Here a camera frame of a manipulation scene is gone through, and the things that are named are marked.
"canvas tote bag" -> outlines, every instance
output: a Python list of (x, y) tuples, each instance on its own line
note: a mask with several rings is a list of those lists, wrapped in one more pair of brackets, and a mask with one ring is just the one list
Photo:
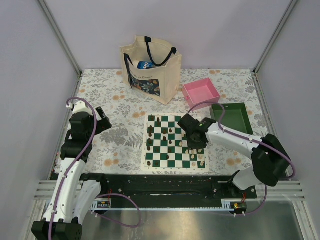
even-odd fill
[[(182, 55), (167, 41), (136, 36), (133, 44), (121, 47), (123, 82), (167, 105), (179, 89), (181, 59)], [(156, 67), (138, 69), (134, 61), (152, 62)]]

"green and white chessboard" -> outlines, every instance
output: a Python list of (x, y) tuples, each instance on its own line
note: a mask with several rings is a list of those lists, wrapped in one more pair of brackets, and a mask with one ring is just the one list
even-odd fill
[(209, 171), (207, 150), (188, 148), (186, 133), (178, 126), (183, 116), (184, 114), (179, 113), (153, 113), (145, 116), (141, 161), (143, 171), (192, 173)]

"reflective metal surface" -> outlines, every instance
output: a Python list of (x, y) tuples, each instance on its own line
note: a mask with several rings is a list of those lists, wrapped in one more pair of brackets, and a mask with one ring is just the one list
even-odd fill
[[(249, 210), (258, 206), (249, 203)], [(109, 211), (106, 216), (134, 225), (134, 211)], [(82, 240), (302, 240), (289, 202), (267, 202), (246, 217), (220, 216), (204, 211), (143, 211), (143, 224), (127, 228), (87, 214)]]

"pink box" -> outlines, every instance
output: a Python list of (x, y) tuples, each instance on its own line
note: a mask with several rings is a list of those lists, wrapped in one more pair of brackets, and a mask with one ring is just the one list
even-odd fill
[[(190, 108), (203, 102), (217, 103), (220, 99), (220, 94), (210, 78), (184, 84), (182, 86), (182, 93)], [(193, 110), (208, 107), (211, 105), (211, 103), (201, 104), (195, 107)]]

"black bag strap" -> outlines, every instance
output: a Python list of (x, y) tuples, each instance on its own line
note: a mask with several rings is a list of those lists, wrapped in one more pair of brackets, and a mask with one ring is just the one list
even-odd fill
[(150, 47), (149, 47), (149, 43), (152, 42), (151, 37), (145, 36), (144, 37), (144, 41), (145, 41), (145, 44), (146, 44), (146, 48), (147, 48), (147, 52), (148, 52), (149, 58), (150, 58), (151, 62), (153, 63), (153, 65), (155, 65), (156, 67), (161, 67), (162, 65), (164, 65), (170, 59), (172, 54), (176, 54), (177, 53), (177, 49), (175, 47), (172, 47), (171, 51), (169, 52), (169, 54), (165, 58), (165, 60), (160, 64), (156, 64), (155, 61), (152, 58)]
[(124, 55), (124, 63), (125, 63), (125, 67), (126, 67), (126, 71), (128, 73), (128, 81), (129, 81), (129, 84), (132, 88), (132, 85), (133, 85), (133, 80), (132, 80), (132, 75), (131, 75), (131, 72), (130, 72), (130, 65), (129, 65), (129, 62), (128, 60), (130, 61), (130, 63), (133, 65), (132, 61), (131, 61), (131, 58), (128, 54), (123, 54)]

